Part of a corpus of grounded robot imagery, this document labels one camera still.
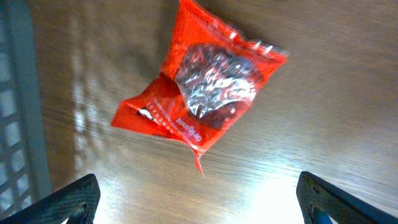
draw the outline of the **red candy wrapper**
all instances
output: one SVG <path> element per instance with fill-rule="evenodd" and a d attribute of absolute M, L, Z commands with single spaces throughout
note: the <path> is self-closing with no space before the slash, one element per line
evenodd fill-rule
<path fill-rule="evenodd" d="M 199 158 L 252 105 L 287 56 L 241 34 L 193 0 L 180 0 L 169 53 L 141 95 L 121 102 L 112 126 L 188 144 Z"/>

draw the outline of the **wooden surface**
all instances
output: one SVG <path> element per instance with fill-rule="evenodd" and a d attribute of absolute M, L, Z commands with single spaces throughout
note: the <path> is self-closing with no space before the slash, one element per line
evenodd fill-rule
<path fill-rule="evenodd" d="M 177 1 L 30 1 L 53 187 L 95 173 L 95 223 L 302 223 L 308 170 L 398 216 L 398 3 L 200 2 L 291 53 L 205 178 L 187 146 L 109 127 L 157 75 Z"/>

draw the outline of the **wood grain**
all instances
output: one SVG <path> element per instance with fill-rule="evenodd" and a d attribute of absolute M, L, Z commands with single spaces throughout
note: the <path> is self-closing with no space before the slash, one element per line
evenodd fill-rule
<path fill-rule="evenodd" d="M 95 173 L 95 223 L 302 223 L 308 170 L 398 216 L 398 3 L 202 0 L 291 53 L 202 158 L 110 128 L 156 77 L 178 1 L 30 0 L 55 189 Z"/>

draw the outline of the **red wrapper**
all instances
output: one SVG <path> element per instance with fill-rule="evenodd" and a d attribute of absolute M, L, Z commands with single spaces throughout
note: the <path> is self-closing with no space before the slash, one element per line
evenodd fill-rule
<path fill-rule="evenodd" d="M 244 40 L 194 1 L 180 0 L 159 78 L 122 101 L 111 125 L 188 144 L 203 173 L 199 158 L 251 107 L 286 60 L 271 45 Z"/>

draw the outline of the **wooden table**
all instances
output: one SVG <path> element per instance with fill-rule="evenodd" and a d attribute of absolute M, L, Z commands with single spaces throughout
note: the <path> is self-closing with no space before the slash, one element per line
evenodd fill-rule
<path fill-rule="evenodd" d="M 302 223 L 308 170 L 398 216 L 398 3 L 202 0 L 291 53 L 195 170 L 183 144 L 109 127 L 157 76 L 176 0 L 30 0 L 53 187 L 95 173 L 96 223 Z"/>

